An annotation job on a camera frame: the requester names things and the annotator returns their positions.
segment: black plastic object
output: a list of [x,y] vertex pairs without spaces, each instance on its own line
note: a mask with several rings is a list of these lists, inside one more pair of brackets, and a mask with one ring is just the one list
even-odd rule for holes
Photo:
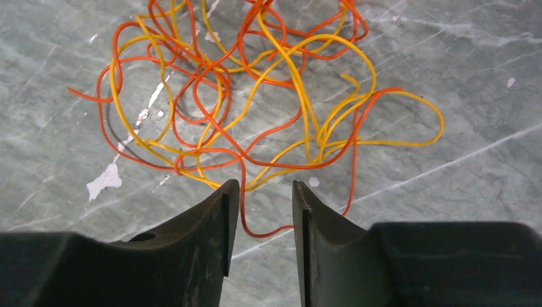
[[76,233],[0,235],[0,306],[218,306],[239,183],[129,242]]
[[359,228],[293,184],[303,307],[542,306],[542,240],[516,223]]

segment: wire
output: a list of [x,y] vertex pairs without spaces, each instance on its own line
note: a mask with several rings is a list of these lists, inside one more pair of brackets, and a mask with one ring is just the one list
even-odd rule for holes
[[[307,32],[288,27],[282,17],[272,8],[273,0],[245,0],[245,2],[249,3],[251,7],[243,18],[236,40],[227,49],[215,34],[209,21],[206,1],[200,0],[201,19],[205,24],[205,29],[215,42],[217,48],[222,52],[222,56],[217,59],[211,59],[199,50],[196,14],[194,13],[191,0],[183,0],[180,3],[170,0],[167,10],[164,10],[158,4],[157,0],[149,0],[147,6],[148,13],[146,15],[136,15],[134,21],[124,22],[118,26],[113,35],[111,62],[98,75],[95,88],[96,95],[91,96],[73,88],[68,88],[70,93],[97,104],[100,130],[104,135],[106,143],[113,150],[122,157],[149,168],[160,171],[172,171],[179,176],[186,176],[193,180],[204,182],[214,189],[218,188],[221,183],[208,178],[205,172],[239,163],[241,177],[240,211],[243,228],[251,237],[265,238],[291,228],[292,225],[283,225],[267,233],[252,231],[246,218],[245,195],[247,192],[254,191],[272,178],[287,173],[304,169],[320,169],[329,166],[340,159],[349,148],[352,148],[350,193],[345,210],[342,212],[342,215],[345,216],[349,212],[353,201],[356,182],[357,147],[359,145],[426,146],[434,143],[442,135],[444,131],[444,117],[431,102],[420,96],[405,92],[401,88],[377,89],[377,72],[370,59],[357,46],[357,42],[368,35],[368,25],[356,10],[352,0],[338,1],[337,13],[322,23],[313,26]],[[190,42],[183,40],[178,27],[177,18],[181,11],[188,13]],[[343,30],[347,15],[351,15],[353,19],[352,33],[349,38],[343,38],[339,34]],[[359,26],[362,28],[361,34],[359,34]],[[120,36],[128,28],[139,29],[141,35],[121,43]],[[334,29],[331,33],[317,33],[327,28]],[[275,37],[273,31],[280,32],[281,37]],[[254,60],[249,61],[246,57],[244,42],[247,35],[257,35],[266,39],[273,47],[264,50]],[[286,43],[289,38],[297,39],[298,43]],[[140,42],[146,43],[146,48],[142,55],[127,58],[122,57],[127,48]],[[308,49],[307,45],[309,43],[318,43],[319,46]],[[328,53],[327,50],[329,49],[332,49],[331,54],[324,55],[325,52]],[[167,51],[171,57],[168,56],[166,58],[164,51]],[[330,61],[341,57],[348,51],[352,51],[358,55],[367,66],[371,75],[371,82],[368,89],[360,93],[362,86],[352,76],[341,74],[343,79],[352,83],[354,90],[343,100],[336,103],[327,114],[316,114],[302,80],[302,74],[305,73],[308,61]],[[226,60],[231,61],[236,66],[225,67],[223,63]],[[167,95],[169,110],[166,112],[166,124],[153,139],[139,136],[143,117],[137,119],[137,128],[134,129],[124,112],[123,104],[133,104],[135,102],[122,102],[120,99],[124,83],[123,66],[135,61],[149,61],[159,67],[160,81],[164,85]],[[268,62],[267,67],[265,69],[258,69],[257,67],[260,66],[260,63],[264,62]],[[282,81],[269,76],[280,64],[286,65],[290,73],[289,79]],[[168,84],[166,70],[179,72],[188,78],[186,83],[176,93],[173,92],[173,88]],[[108,75],[107,79],[111,89],[110,97],[103,97],[100,91],[106,74]],[[226,123],[226,118],[231,118],[230,108],[233,103],[233,78],[237,74],[249,75],[254,79],[254,84],[242,110],[229,123]],[[205,107],[198,96],[198,89],[202,83],[217,92],[216,102],[211,108]],[[251,108],[252,100],[261,84],[269,84],[295,91],[299,101],[299,109],[287,122],[257,135],[246,148],[243,148],[229,131],[244,119],[244,116]],[[189,94],[190,87],[192,87],[192,101],[203,115],[200,118],[193,118],[193,116],[184,114],[179,107],[180,99]],[[421,142],[362,139],[359,136],[359,131],[364,120],[378,99],[387,94],[401,95],[414,99],[434,111],[439,121],[439,128],[435,136]],[[136,155],[131,149],[124,152],[120,149],[120,146],[115,145],[111,141],[105,129],[103,113],[103,105],[111,103],[115,106],[115,110],[128,135],[134,139],[134,144],[144,151],[151,153],[161,164],[146,161]],[[337,126],[350,116],[352,117],[350,135],[346,139],[332,141],[331,135],[334,134]],[[299,132],[299,140],[278,151],[273,159],[261,161],[250,155],[251,150],[260,144],[262,140],[271,134],[291,127],[299,120],[302,121],[303,125],[302,132]],[[190,143],[182,138],[179,129],[183,127],[183,130],[187,130],[185,128],[188,125],[205,126],[201,135],[198,137],[197,143]],[[173,134],[176,143],[168,141],[169,139],[166,138],[168,132]],[[117,134],[113,131],[111,133],[119,141]],[[219,139],[227,141],[230,147],[215,146]],[[279,162],[288,152],[299,146],[304,147],[305,163],[291,164]],[[227,154],[231,156],[231,160],[218,164],[207,164],[202,160],[202,156],[204,155],[215,154]],[[185,158],[193,159],[193,165],[187,166]],[[250,180],[247,178],[247,163],[263,167]]]

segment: orange wire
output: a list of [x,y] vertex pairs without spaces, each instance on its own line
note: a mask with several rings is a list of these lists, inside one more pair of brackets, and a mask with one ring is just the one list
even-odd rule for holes
[[[317,26],[313,27],[308,32],[302,32],[302,31],[298,31],[296,29],[291,29],[291,28],[286,27],[286,25],[285,25],[284,21],[282,20],[282,18],[280,17],[280,15],[276,11],[271,9],[271,7],[270,7],[273,0],[266,0],[266,1],[264,1],[264,0],[246,0],[246,1],[248,3],[251,3],[252,7],[251,7],[249,12],[245,15],[245,17],[243,19],[241,29],[239,31],[239,34],[237,36],[236,41],[234,42],[232,47],[221,58],[219,58],[219,59],[217,59],[217,60],[215,60],[215,61],[213,61],[211,63],[209,63],[208,60],[206,60],[206,58],[200,53],[200,51],[198,49],[197,37],[196,37],[196,21],[195,21],[195,16],[194,16],[195,14],[194,14],[194,9],[192,7],[192,3],[191,3],[190,0],[187,0],[186,3],[187,3],[188,11],[189,11],[189,18],[190,18],[190,24],[191,24],[190,34],[191,34],[191,37],[192,37],[192,47],[193,47],[192,50],[184,47],[182,44],[180,44],[177,40],[175,40],[172,37],[172,35],[174,33],[174,29],[173,29],[174,25],[172,25],[171,21],[167,18],[167,15],[163,11],[163,9],[160,7],[160,5],[157,4],[156,0],[149,0],[149,2],[148,2],[148,12],[149,12],[150,20],[152,21],[153,25],[155,26],[155,29],[153,29],[151,27],[146,27],[146,28],[151,34],[163,37],[163,39],[157,39],[156,43],[158,45],[163,45],[169,52],[171,52],[172,57],[168,62],[165,63],[166,67],[172,68],[174,71],[181,72],[181,73],[183,73],[183,74],[185,74],[185,75],[187,75],[189,77],[189,80],[185,83],[185,85],[175,95],[175,98],[174,98],[175,106],[178,105],[180,97],[182,97],[185,94],[188,87],[190,85],[192,85],[192,96],[193,96],[194,102],[196,103],[196,105],[197,105],[198,109],[200,110],[200,112],[203,114],[202,118],[197,119],[197,120],[193,120],[193,119],[188,118],[188,116],[185,116],[184,114],[182,114],[182,112],[178,109],[178,107],[176,107],[175,110],[174,110],[175,115],[173,116],[173,121],[172,121],[172,131],[173,131],[173,134],[174,134],[175,138],[183,146],[186,146],[188,148],[193,148],[193,149],[186,152],[188,154],[196,154],[196,153],[197,154],[204,154],[204,153],[222,152],[222,153],[225,153],[225,154],[227,153],[227,154],[232,156],[232,159],[230,161],[227,161],[227,162],[223,162],[223,163],[220,163],[220,164],[212,164],[212,165],[201,166],[199,169],[202,170],[202,171],[203,170],[209,170],[209,169],[222,168],[222,167],[231,165],[231,164],[236,163],[236,162],[238,162],[240,164],[240,168],[241,168],[240,211],[241,211],[241,221],[242,221],[243,228],[251,237],[265,238],[265,237],[275,235],[276,233],[278,233],[278,232],[280,232],[282,230],[290,229],[290,228],[292,228],[292,225],[280,226],[280,227],[276,228],[275,230],[273,230],[271,232],[267,232],[267,233],[254,233],[249,228],[249,226],[247,224],[247,220],[246,220],[246,209],[245,209],[245,188],[246,188],[246,176],[247,176],[247,174],[246,174],[244,159],[249,161],[250,163],[258,165],[258,166],[270,166],[270,167],[274,167],[274,168],[288,168],[288,169],[318,169],[318,168],[323,168],[325,166],[328,166],[328,165],[332,164],[333,162],[337,161],[338,159],[340,159],[340,157],[343,156],[343,154],[346,152],[346,150],[348,149],[349,146],[353,146],[352,147],[352,149],[353,149],[353,158],[352,158],[351,189],[350,189],[350,195],[349,195],[349,198],[348,198],[348,203],[346,205],[346,208],[345,208],[344,212],[342,213],[342,215],[345,216],[345,215],[347,215],[348,211],[350,210],[352,200],[353,200],[353,191],[354,191],[354,187],[355,187],[355,174],[356,174],[355,166],[356,166],[356,156],[357,156],[357,142],[355,140],[357,139],[358,131],[359,131],[363,121],[365,120],[366,116],[368,115],[370,109],[373,107],[373,105],[375,104],[375,102],[378,100],[378,98],[380,96],[382,96],[384,93],[388,93],[390,91],[399,91],[401,89],[400,88],[386,88],[386,89],[374,92],[371,95],[365,110],[363,110],[362,114],[359,116],[359,119],[357,119],[357,116],[359,114],[359,111],[360,111],[361,107],[358,107],[355,110],[355,113],[354,113],[354,116],[353,116],[352,133],[350,134],[350,137],[348,138],[348,141],[346,142],[345,146],[342,147],[342,149],[339,151],[339,153],[337,153],[335,156],[333,156],[332,158],[330,158],[329,160],[327,160],[325,162],[321,162],[319,164],[314,164],[314,165],[296,165],[296,164],[287,164],[287,163],[278,163],[278,162],[259,161],[259,160],[256,160],[256,159],[250,157],[249,152],[254,148],[254,146],[256,144],[258,144],[266,136],[269,136],[269,135],[271,135],[271,134],[273,134],[275,132],[279,132],[279,131],[289,127],[290,125],[292,125],[294,122],[296,122],[300,118],[300,116],[302,114],[302,110],[300,108],[298,110],[297,114],[294,117],[292,117],[288,122],[286,122],[286,123],[284,123],[284,124],[282,124],[282,125],[280,125],[278,127],[274,127],[272,129],[269,129],[269,130],[265,131],[264,133],[260,134],[259,136],[257,136],[250,143],[250,145],[246,149],[243,149],[222,128],[224,120],[226,119],[226,117],[228,115],[228,111],[229,111],[230,106],[231,106],[231,99],[232,99],[231,82],[232,82],[232,78],[231,78],[231,74],[228,72],[228,70],[225,67],[222,66],[221,63],[224,60],[228,59],[228,57],[230,55],[232,55],[237,50],[239,52],[240,61],[242,63],[242,66],[244,67],[245,72],[248,75],[250,75],[253,79],[258,79],[259,78],[259,76],[257,76],[254,72],[252,72],[251,68],[249,67],[249,62],[245,57],[244,44],[243,44],[243,40],[244,40],[245,35],[259,35],[259,36],[264,36],[265,37],[265,34],[262,33],[261,31],[249,30],[250,25],[254,22],[254,19],[256,18],[257,14],[259,12],[269,13],[277,20],[277,24],[273,24],[273,23],[271,23],[271,22],[269,22],[267,20],[264,20],[264,23],[266,24],[266,26],[269,26],[270,28],[281,30],[282,37],[279,40],[279,44],[281,46],[285,47],[285,48],[292,48],[293,47],[293,45],[290,45],[290,44],[286,43],[286,39],[287,39],[288,35],[299,36],[299,37],[301,37],[303,39],[308,38],[311,35],[313,35],[316,31],[320,30],[321,28],[324,28],[325,26],[331,24],[332,22],[334,22],[335,20],[340,18],[342,12],[339,12],[339,13],[335,14],[334,16],[328,18],[327,20],[325,20],[321,24],[318,24]],[[359,40],[363,39],[368,33],[368,27],[367,27],[366,22],[359,15],[359,13],[357,13],[355,7],[353,6],[353,4],[352,4],[352,2],[350,0],[340,0],[340,2],[351,12],[352,17],[353,17],[353,31],[352,31],[352,37],[349,39],[349,41],[356,42],[356,41],[359,41]],[[158,11],[158,13],[159,13],[158,16],[161,16],[164,19],[164,21],[166,23],[166,26],[169,29],[169,31],[166,31],[166,29],[164,29],[164,27],[160,24],[160,21],[158,20],[158,17],[155,15],[155,12],[154,12],[155,10]],[[359,36],[357,35],[357,30],[358,30],[357,24],[358,24],[358,22],[364,28],[363,34],[361,34]],[[122,64],[128,63],[128,62],[133,62],[133,61],[151,61],[152,63],[160,65],[160,59],[158,59],[158,58],[156,58],[156,57],[154,57],[152,55],[151,48],[153,46],[150,43],[146,46],[146,56],[134,56],[134,57],[129,57],[129,58],[120,58],[120,55],[119,55],[119,52],[118,52],[118,50],[119,50],[118,49],[118,40],[119,40],[119,37],[120,37],[120,34],[122,33],[122,31],[124,29],[126,29],[126,28],[129,28],[129,27],[140,28],[141,26],[139,25],[139,23],[133,22],[133,21],[124,22],[117,28],[117,30],[115,31],[114,36],[113,36],[112,57],[113,57],[113,60],[114,60],[114,69],[115,69],[115,73],[116,73],[115,76],[117,78],[116,89],[117,89],[118,93],[121,92],[122,85],[123,85]],[[298,49],[298,51],[301,53],[302,62],[301,62],[301,66],[298,69],[298,72],[299,72],[299,74],[301,74],[304,71],[304,69],[306,67],[306,64],[307,64],[307,57],[322,59],[322,60],[330,60],[330,59],[335,59],[335,58],[340,57],[347,50],[348,50],[348,48],[345,47],[345,48],[341,49],[341,51],[336,52],[335,54],[333,54],[331,56],[322,56],[322,55],[319,55],[319,54],[316,54],[314,52],[309,51],[305,47],[301,47],[301,48]],[[267,60],[271,60],[276,54],[277,54],[277,50],[275,50],[273,53],[271,53],[268,56]],[[182,69],[179,66],[174,64],[175,61],[178,60],[178,59],[183,61],[183,62],[188,62],[189,59],[192,60],[192,61],[195,61],[197,63],[197,67],[194,70],[194,72],[189,72],[188,70],[184,70],[184,69]],[[121,151],[119,148],[117,148],[117,146],[115,144],[113,144],[113,142],[109,139],[109,136],[107,135],[107,131],[105,129],[103,106],[102,106],[102,104],[107,104],[107,103],[112,102],[113,98],[112,97],[103,98],[102,94],[101,94],[101,91],[100,91],[100,85],[101,85],[101,83],[103,81],[104,75],[109,71],[109,69],[110,69],[110,67],[104,68],[100,72],[100,74],[98,75],[97,85],[96,85],[96,90],[95,90],[96,91],[96,96],[95,97],[84,94],[84,93],[81,93],[81,92],[78,92],[78,91],[76,91],[76,90],[74,90],[72,88],[68,88],[68,91],[70,93],[72,93],[74,95],[77,95],[78,97],[84,98],[86,100],[94,101],[94,102],[97,103],[98,119],[100,120],[100,129],[102,131],[102,134],[104,135],[104,138],[105,138],[107,144],[111,148],[113,148],[113,150],[115,150],[117,152],[117,154],[121,155],[122,157],[130,159],[131,161],[135,161],[135,162],[144,164],[145,166],[151,167],[153,169],[157,169],[157,170],[161,170],[161,171],[174,171],[177,175],[183,175],[182,171],[189,172],[189,173],[197,171],[198,168],[186,168],[185,167],[184,155],[179,155],[175,159],[173,167],[157,166],[157,165],[154,165],[154,164],[152,164],[152,163],[150,163],[148,161],[138,159],[136,157],[132,157],[131,155]],[[221,84],[220,89],[218,88],[218,86],[216,84],[211,82],[211,80],[209,80],[206,77],[207,74],[210,73],[210,72],[215,76],[216,80],[220,81],[220,84]],[[214,90],[217,90],[217,91],[221,90],[224,93],[224,96],[223,96],[222,99],[226,99],[226,105],[224,106],[222,116],[218,120],[213,118],[213,114],[218,114],[218,112],[219,112],[218,104],[215,105],[215,107],[210,112],[208,112],[206,110],[205,106],[200,101],[198,95],[197,95],[198,86],[202,82],[205,85],[211,86]],[[293,88],[293,81],[291,79],[288,79],[286,81],[275,81],[275,80],[265,79],[262,83],[272,84],[272,85],[275,85],[275,86],[282,86],[282,87],[285,87],[285,88]],[[212,125],[212,131],[208,133],[209,136],[203,142],[201,142],[201,144],[199,146],[207,145],[208,142],[210,142],[210,140],[214,137],[214,135],[216,135],[216,133],[220,133],[221,136],[224,136],[224,138],[226,138],[229,141],[229,143],[233,146],[233,148],[235,150],[228,149],[228,148],[197,148],[198,144],[191,144],[191,143],[188,143],[188,142],[184,141],[181,138],[181,136],[180,136],[180,134],[178,132],[178,127],[177,127],[177,124],[176,124],[176,117],[177,116],[180,119],[182,119],[184,122],[188,123],[188,124],[199,125],[199,124],[203,124],[203,123],[206,123],[206,124],[210,123]]]

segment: insulated wire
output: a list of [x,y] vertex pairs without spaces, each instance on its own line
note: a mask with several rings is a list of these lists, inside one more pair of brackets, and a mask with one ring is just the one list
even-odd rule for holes
[[[144,164],[147,167],[161,171],[173,171],[177,175],[186,176],[200,182],[204,182],[210,187],[216,189],[221,183],[210,180],[205,176],[205,171],[209,169],[217,169],[229,166],[236,162],[240,165],[241,170],[241,198],[240,198],[240,211],[241,220],[244,230],[252,237],[265,238],[272,236],[282,230],[291,228],[292,225],[284,225],[267,233],[255,233],[251,230],[246,220],[245,210],[245,194],[249,191],[254,191],[267,183],[270,179],[284,175],[287,173],[293,173],[302,169],[318,169],[324,168],[343,156],[349,147],[352,147],[352,180],[350,187],[350,194],[345,210],[342,215],[347,215],[352,205],[353,192],[355,187],[355,169],[357,162],[357,147],[359,145],[392,145],[392,146],[426,146],[434,143],[444,131],[444,117],[442,113],[428,100],[403,91],[401,88],[384,88],[381,90],[376,89],[376,70],[369,60],[369,58],[355,45],[355,42],[363,39],[368,34],[368,26],[365,20],[360,16],[355,9],[352,0],[340,0],[339,11],[332,17],[328,18],[321,24],[310,29],[308,32],[302,32],[296,29],[286,27],[286,24],[282,20],[281,16],[271,8],[273,0],[245,0],[252,4],[250,10],[245,15],[242,25],[240,27],[238,36],[234,44],[230,49],[226,49],[222,42],[215,35],[210,21],[207,17],[206,1],[201,0],[201,17],[205,28],[215,42],[216,46],[223,53],[223,56],[219,59],[212,60],[207,55],[199,51],[197,46],[197,34],[196,34],[196,16],[191,0],[183,0],[180,4],[176,4],[175,0],[170,0],[169,9],[164,11],[160,5],[157,4],[157,0],[149,0],[148,2],[148,14],[136,15],[135,21],[125,22],[121,24],[114,33],[112,44],[112,59],[108,67],[105,67],[98,76],[96,85],[96,96],[87,95],[76,91],[72,88],[68,88],[70,93],[82,97],[86,100],[94,101],[98,106],[98,117],[100,120],[100,130],[104,135],[107,144],[112,147],[122,157],[126,157],[132,161]],[[189,13],[190,19],[190,36],[191,43],[187,43],[182,40],[178,29],[178,23],[176,21],[176,13],[186,8]],[[353,18],[352,35],[349,39],[339,36],[347,14],[351,14]],[[267,19],[268,16],[273,17],[276,24]],[[164,28],[160,23],[161,19],[166,24]],[[337,22],[335,30],[331,34],[316,34],[317,31],[322,30],[327,26],[331,26],[332,23]],[[251,24],[256,23],[259,27],[259,31],[249,29]],[[358,24],[363,28],[363,33],[358,35]],[[134,38],[131,38],[121,44],[119,44],[119,37],[126,28],[139,28],[143,34]],[[279,30],[282,34],[281,38],[276,38],[272,32],[273,30]],[[274,48],[263,51],[253,61],[248,61],[244,53],[244,37],[245,35],[258,35],[267,39]],[[301,42],[292,45],[286,43],[286,39],[289,36],[294,36],[301,39]],[[121,54],[131,45],[137,42],[148,42],[146,47],[146,55],[133,56],[129,58],[121,58]],[[311,42],[319,42],[320,46],[314,49],[307,49],[307,44]],[[330,46],[342,44],[344,47],[335,52],[332,55],[324,56],[320,54],[322,51],[328,49]],[[165,50],[171,53],[171,59],[166,60],[162,46]],[[351,76],[341,74],[341,77],[353,84],[355,90],[351,92],[346,98],[338,102],[332,110],[329,112],[324,121],[319,122],[318,118],[313,110],[312,103],[308,97],[307,91],[304,87],[301,75],[306,67],[307,59],[319,59],[319,60],[331,60],[342,56],[346,51],[352,50],[356,53],[367,65],[369,73],[371,74],[371,84],[369,89],[365,93],[359,93],[361,85]],[[239,58],[233,55],[234,51],[238,51]],[[300,56],[301,64],[299,67],[294,63],[292,56]],[[263,60],[273,61],[264,71],[258,70],[256,65]],[[226,59],[231,60],[236,67],[226,68],[222,65]],[[120,101],[120,92],[123,86],[123,64],[133,61],[151,61],[152,63],[160,67],[160,80],[164,85],[167,99],[169,102],[169,113],[167,114],[167,122],[161,132],[155,139],[144,139],[139,137],[139,130],[134,130],[127,120],[123,107]],[[192,64],[196,66],[193,72],[183,69],[179,64]],[[285,63],[290,72],[290,79],[280,81],[269,77],[269,73],[273,71],[279,64]],[[171,68],[175,72],[181,72],[185,74],[189,80],[174,96],[171,88],[166,82],[166,69]],[[211,81],[207,75],[211,73],[214,76],[215,81]],[[254,80],[254,86],[247,98],[243,110],[238,116],[236,116],[229,124],[225,124],[226,116],[229,113],[229,108],[232,103],[232,74],[246,73]],[[111,87],[111,96],[103,98],[100,85],[103,82],[105,75],[109,75],[109,84]],[[217,101],[209,112],[206,107],[200,101],[197,95],[197,89],[200,83],[211,87],[217,91]],[[251,102],[254,98],[256,90],[261,84],[271,84],[274,86],[280,86],[295,90],[297,92],[299,100],[299,110],[286,123],[269,129],[259,136],[257,136],[250,145],[243,149],[235,139],[228,133],[238,122],[240,122],[247,114]],[[194,103],[199,109],[203,117],[200,119],[192,119],[184,115],[178,109],[178,102],[182,96],[186,93],[189,86],[192,86],[192,95]],[[409,142],[409,141],[387,141],[387,140],[368,140],[362,139],[358,136],[359,129],[362,126],[363,121],[368,115],[371,108],[376,101],[385,94],[401,95],[404,97],[412,98],[418,102],[425,104],[432,111],[435,112],[438,121],[439,128],[435,136],[427,141],[423,142]],[[113,103],[121,123],[125,126],[129,136],[134,139],[134,143],[137,146],[145,149],[158,160],[162,161],[165,166],[158,166],[152,164],[143,159],[131,156],[124,153],[119,146],[113,144],[107,135],[107,131],[104,126],[103,107],[102,104]],[[222,112],[222,116],[217,119],[219,113]],[[330,141],[332,133],[336,127],[345,120],[349,115],[353,115],[352,131],[348,139],[342,139],[339,141]],[[270,161],[259,161],[249,155],[249,152],[257,145],[263,138],[284,130],[295,123],[299,118],[303,122],[303,137],[293,144],[287,146],[284,150],[280,151]],[[178,132],[178,120],[181,119],[187,124],[201,125],[206,124],[200,135],[198,142],[193,144],[183,140]],[[169,145],[164,144],[163,140],[165,135],[169,131],[173,131],[175,139],[181,144]],[[213,144],[219,139],[226,139],[233,149],[213,147]],[[288,164],[279,163],[278,160],[292,151],[298,146],[304,146],[306,163],[305,164]],[[311,156],[310,149],[312,146],[318,147],[318,153],[313,157]],[[201,156],[209,154],[225,153],[232,156],[232,159],[220,164],[202,165]],[[185,157],[190,157],[195,160],[195,167],[185,166]],[[254,178],[247,182],[247,174],[245,163],[249,162],[253,165],[263,166],[263,170],[260,171]],[[267,175],[272,168],[279,168],[281,170],[275,171]]]

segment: gray marble surface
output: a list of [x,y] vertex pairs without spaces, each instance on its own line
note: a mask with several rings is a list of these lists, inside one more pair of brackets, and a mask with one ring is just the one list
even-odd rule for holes
[[[240,25],[243,1],[217,3],[210,20],[228,46]],[[356,5],[371,28],[359,47],[376,66],[379,88],[402,86],[423,95],[442,110],[446,129],[429,147],[361,146],[348,217],[363,227],[399,220],[519,221],[542,233],[542,3],[383,0]],[[118,159],[122,185],[89,201],[86,184],[104,172],[115,153],[99,133],[95,105],[66,87],[94,93],[95,77],[111,56],[115,27],[144,12],[146,1],[4,0],[1,7],[0,230],[73,230],[100,240],[122,239],[210,193],[204,184]],[[334,13],[336,1],[277,0],[275,9],[289,25],[303,29]],[[204,34],[201,48],[217,56]],[[264,47],[257,38],[246,42],[251,52]],[[151,67],[136,64],[127,73],[122,97],[130,102],[127,113],[134,121],[159,83]],[[366,67],[351,52],[330,63],[310,62],[304,82],[317,114],[328,112],[352,90],[338,78],[342,72],[367,86]],[[182,82],[180,76],[171,77],[171,86]],[[241,110],[252,84],[248,77],[236,80],[233,114]],[[205,95],[215,93],[202,91]],[[142,133],[160,127],[164,119],[156,111],[165,107],[162,93]],[[195,110],[189,99],[185,107]],[[233,135],[246,145],[297,108],[295,93],[264,86]],[[387,97],[361,134],[422,140],[434,135],[436,124],[426,107]],[[118,123],[113,125],[118,130]],[[336,136],[346,135],[348,128],[339,127]],[[186,137],[194,139],[196,132],[188,130]],[[124,131],[120,138],[126,138]],[[267,146],[286,146],[297,138],[286,131]],[[266,145],[253,151],[260,159],[270,154]],[[285,159],[299,162],[303,157],[300,150]],[[264,232],[291,221],[292,180],[318,178],[317,195],[331,207],[344,207],[350,157],[323,170],[272,180],[248,194],[252,228]],[[249,175],[258,170],[249,167]],[[210,173],[219,182],[237,175],[236,166]],[[222,305],[298,306],[292,233],[256,240],[239,229]]]

